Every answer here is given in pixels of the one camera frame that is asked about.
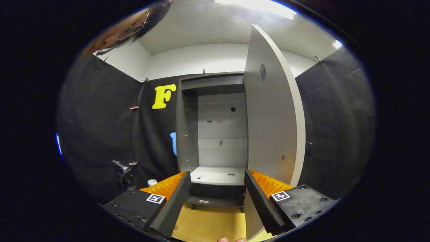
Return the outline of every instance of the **black hair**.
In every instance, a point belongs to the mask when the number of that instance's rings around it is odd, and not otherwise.
[[[154,4],[150,9],[148,19],[146,20],[146,23],[143,29],[136,32],[134,35],[127,37],[126,39],[121,40],[120,42],[117,42],[112,48],[110,48],[110,50],[121,47],[128,42],[133,43],[137,41],[139,38],[143,37],[147,32],[149,32],[152,28],[154,28],[164,18],[164,16],[166,16],[167,12],[170,9],[170,6],[174,1],[175,0],[164,0]],[[100,54],[102,55],[109,51],[101,51]]]

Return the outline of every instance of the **wooden floor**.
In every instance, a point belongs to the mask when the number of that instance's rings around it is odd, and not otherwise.
[[[216,242],[222,237],[234,242],[246,237],[245,214],[239,208],[197,205],[191,210],[191,205],[184,203],[176,225],[172,237],[187,242]],[[249,241],[259,242],[272,237],[263,231]]]

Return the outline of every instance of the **white ceiling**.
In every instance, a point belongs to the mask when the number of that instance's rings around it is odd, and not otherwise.
[[[289,20],[215,0],[175,0],[165,18],[139,42],[151,55],[201,44],[249,44],[251,24],[260,26],[281,50],[313,61],[336,49],[334,37],[298,14]]]

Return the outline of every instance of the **open cabinet door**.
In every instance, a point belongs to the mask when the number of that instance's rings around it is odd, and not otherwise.
[[[257,25],[252,25],[243,82],[248,115],[248,168],[297,186],[303,166],[305,123],[300,93],[285,57]],[[245,217],[258,217],[252,201]],[[261,232],[246,219],[246,237]]]

